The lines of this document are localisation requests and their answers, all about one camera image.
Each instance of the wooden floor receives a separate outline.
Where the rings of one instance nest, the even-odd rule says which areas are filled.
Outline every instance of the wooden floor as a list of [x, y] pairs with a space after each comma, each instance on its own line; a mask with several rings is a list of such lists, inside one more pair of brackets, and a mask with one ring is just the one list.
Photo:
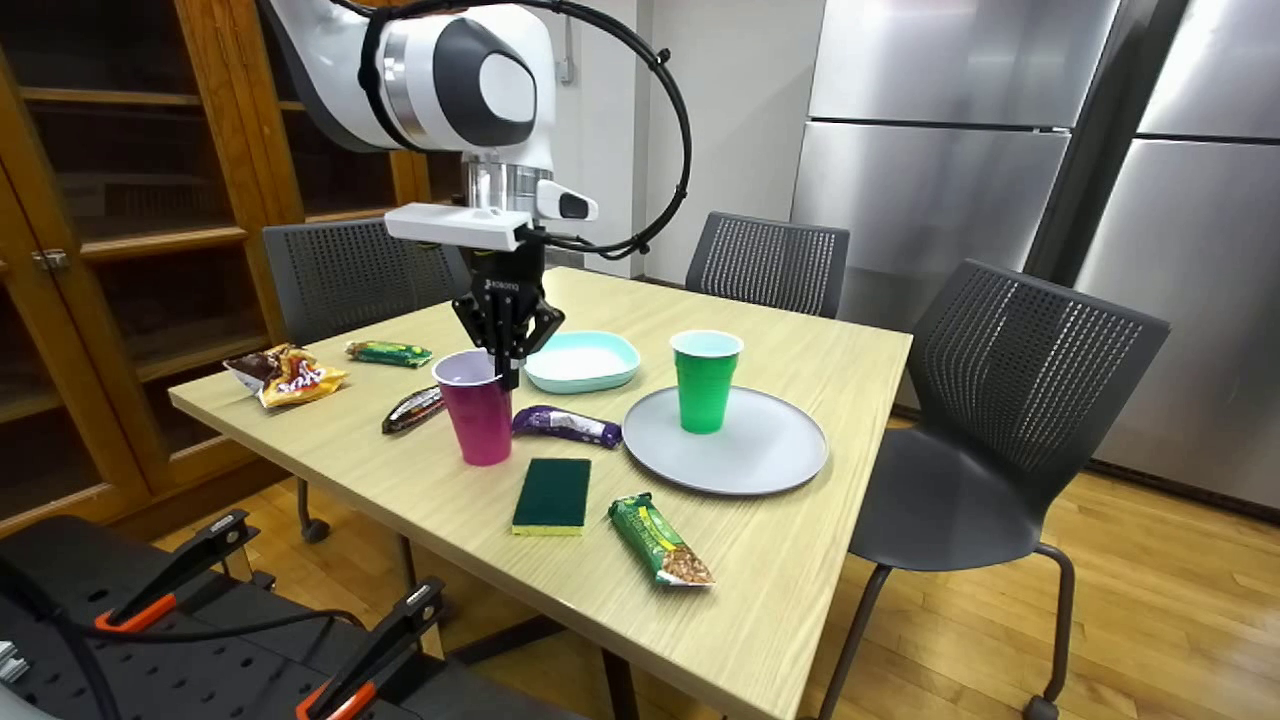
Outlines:
[[[396, 540], [323, 491], [310, 491], [310, 503], [330, 525], [323, 546], [300, 546], [292, 484], [235, 503], [259, 528], [256, 569], [274, 572], [274, 594], [292, 600], [374, 622], [404, 588]], [[1053, 508], [1047, 540], [1079, 569], [1064, 715], [1280, 715], [1280, 528], [1083, 475]], [[439, 562], [418, 562], [418, 572], [445, 581], [445, 644], [523, 617]], [[820, 709], [865, 577], [858, 562], [843, 566], [801, 715]], [[840, 715], [1020, 715], [1047, 671], [1053, 588], [1047, 562], [893, 577]], [[601, 656], [575, 637], [528, 644], [478, 671], [581, 715], [606, 715]], [[716, 715], [657, 679], [636, 675], [636, 690], [646, 720]]]

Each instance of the wooden cabinet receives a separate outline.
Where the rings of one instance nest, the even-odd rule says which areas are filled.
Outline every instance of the wooden cabinet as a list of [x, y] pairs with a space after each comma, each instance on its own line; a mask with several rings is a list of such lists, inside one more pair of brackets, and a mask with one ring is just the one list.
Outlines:
[[327, 143], [256, 0], [2, 0], [0, 130], [0, 531], [246, 470], [166, 385], [280, 337], [259, 230], [430, 197], [453, 163]]

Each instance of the gray chair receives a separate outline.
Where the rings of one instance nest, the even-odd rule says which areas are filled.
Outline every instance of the gray chair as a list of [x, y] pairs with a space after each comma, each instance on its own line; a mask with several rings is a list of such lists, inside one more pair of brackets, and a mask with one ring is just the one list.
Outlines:
[[1070, 562], [1040, 540], [1047, 503], [1088, 463], [1169, 325], [960, 265], [912, 343], [920, 425], [886, 431], [852, 531], [874, 566], [820, 715], [836, 713], [886, 572], [960, 572], [1047, 558], [1061, 569], [1053, 675], [1024, 715], [1057, 715], [1070, 644]]
[[843, 230], [706, 212], [684, 290], [836, 316], [843, 291], [843, 258]]
[[[262, 247], [292, 343], [415, 312], [468, 290], [454, 247], [392, 242], [379, 221], [271, 226]], [[327, 525], [309, 513], [302, 479], [297, 513], [309, 546], [327, 538]]]

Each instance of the green cup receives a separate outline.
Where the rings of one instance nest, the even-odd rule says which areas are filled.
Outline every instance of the green cup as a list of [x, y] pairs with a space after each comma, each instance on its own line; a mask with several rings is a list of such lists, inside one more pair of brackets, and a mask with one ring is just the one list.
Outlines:
[[678, 429], [694, 435], [720, 431], [744, 342], [713, 327], [692, 327], [672, 337], [672, 353], [675, 353]]

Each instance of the wooden table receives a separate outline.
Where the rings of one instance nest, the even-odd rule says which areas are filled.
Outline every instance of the wooden table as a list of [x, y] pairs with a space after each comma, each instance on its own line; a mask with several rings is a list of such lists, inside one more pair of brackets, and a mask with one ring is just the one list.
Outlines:
[[[638, 280], [547, 272], [547, 300], [565, 327], [626, 337], [645, 369], [596, 396], [518, 389], [514, 410], [565, 403], [587, 415], [622, 413], [675, 379], [666, 337], [722, 327], [744, 337], [736, 385], [782, 396], [827, 435], [827, 470], [782, 496], [722, 501], [646, 475], [622, 449], [514, 441], [497, 470], [459, 463], [445, 415], [407, 435], [379, 435], [382, 413], [426, 385], [426, 369], [347, 363], [340, 342], [310, 343], [318, 363], [347, 369], [347, 389], [286, 413], [262, 413], [233, 375], [172, 389], [181, 413], [238, 441], [271, 463], [354, 501], [412, 546], [475, 572], [604, 653], [722, 709], [728, 715], [794, 715], [827, 622], [848, 538], [902, 374], [909, 337], [794, 316]], [[453, 309], [436, 303], [351, 332], [415, 342], [436, 356], [468, 347]], [[587, 456], [587, 528], [575, 540], [508, 538], [523, 463], [532, 456]], [[606, 503], [651, 491], [657, 508], [716, 572], [713, 594], [657, 594], [606, 525]]]

